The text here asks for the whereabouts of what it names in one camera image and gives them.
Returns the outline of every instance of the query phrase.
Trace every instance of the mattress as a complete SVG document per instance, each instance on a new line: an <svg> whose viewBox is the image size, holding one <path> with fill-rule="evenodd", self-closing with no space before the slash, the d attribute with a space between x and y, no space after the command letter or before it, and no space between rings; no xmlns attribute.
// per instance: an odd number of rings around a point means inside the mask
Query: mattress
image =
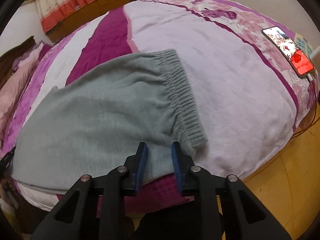
<svg viewBox="0 0 320 240"><path fill-rule="evenodd" d="M228 0L140 0L81 26L39 63L7 129L0 156L49 91L95 66L135 52L175 49L196 100L209 142L194 159L212 174L246 178L284 147L309 112L314 94L261 33L274 20ZM318 74L314 77L317 90ZM61 195L17 181L34 206L51 210ZM127 212L152 212L189 201L169 174L126 199Z"/></svg>

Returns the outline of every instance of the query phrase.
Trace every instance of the metal screw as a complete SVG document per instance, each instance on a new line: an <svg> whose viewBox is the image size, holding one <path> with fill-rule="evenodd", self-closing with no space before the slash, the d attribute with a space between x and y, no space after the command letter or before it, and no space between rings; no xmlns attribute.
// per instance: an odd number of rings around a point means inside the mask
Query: metal screw
<svg viewBox="0 0 320 240"><path fill-rule="evenodd" d="M191 171L193 171L193 172L199 172L199 171L201 171L201 168L199 167L199 166L192 166L191 167Z"/></svg>
<svg viewBox="0 0 320 240"><path fill-rule="evenodd" d="M88 181L90 178L91 176L88 174L84 174L80 177L81 181Z"/></svg>
<svg viewBox="0 0 320 240"><path fill-rule="evenodd" d="M228 176L228 180L230 180L231 182L236 182L238 180L238 177L236 175L229 175Z"/></svg>
<svg viewBox="0 0 320 240"><path fill-rule="evenodd" d="M119 166L119 167L117 168L117 171L119 171L119 172L126 172L126 171L127 171L127 167L126 167L126 166Z"/></svg>

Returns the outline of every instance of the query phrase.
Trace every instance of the gray fabric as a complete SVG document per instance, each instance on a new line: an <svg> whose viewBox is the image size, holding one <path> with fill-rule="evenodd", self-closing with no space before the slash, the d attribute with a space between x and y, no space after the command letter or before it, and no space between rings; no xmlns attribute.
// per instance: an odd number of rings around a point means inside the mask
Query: gray fabric
<svg viewBox="0 0 320 240"><path fill-rule="evenodd" d="M145 181L173 172L171 143L194 156L207 142L175 50L103 63L54 88L22 128L12 177L49 192L107 174L148 144Z"/></svg>

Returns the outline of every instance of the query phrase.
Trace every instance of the white wall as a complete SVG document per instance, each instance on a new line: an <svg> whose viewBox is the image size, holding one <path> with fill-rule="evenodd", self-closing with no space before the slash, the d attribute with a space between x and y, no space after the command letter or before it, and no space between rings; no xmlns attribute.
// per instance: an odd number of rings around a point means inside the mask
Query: white wall
<svg viewBox="0 0 320 240"><path fill-rule="evenodd" d="M320 32L297 0L232 0L250 7L301 34L316 48Z"/></svg>
<svg viewBox="0 0 320 240"><path fill-rule="evenodd" d="M51 43L42 30L35 2L22 5L10 19L0 36L0 56L30 36L34 36L36 42Z"/></svg>

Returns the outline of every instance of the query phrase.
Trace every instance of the headboard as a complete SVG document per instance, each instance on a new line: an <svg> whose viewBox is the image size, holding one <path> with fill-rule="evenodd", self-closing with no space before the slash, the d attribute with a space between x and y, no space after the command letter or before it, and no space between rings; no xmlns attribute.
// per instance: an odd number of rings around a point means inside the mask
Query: headboard
<svg viewBox="0 0 320 240"><path fill-rule="evenodd" d="M10 49L0 57L0 89L12 76L12 63L17 57L22 56L26 51L33 48L36 44L34 36L31 36L19 46Z"/></svg>

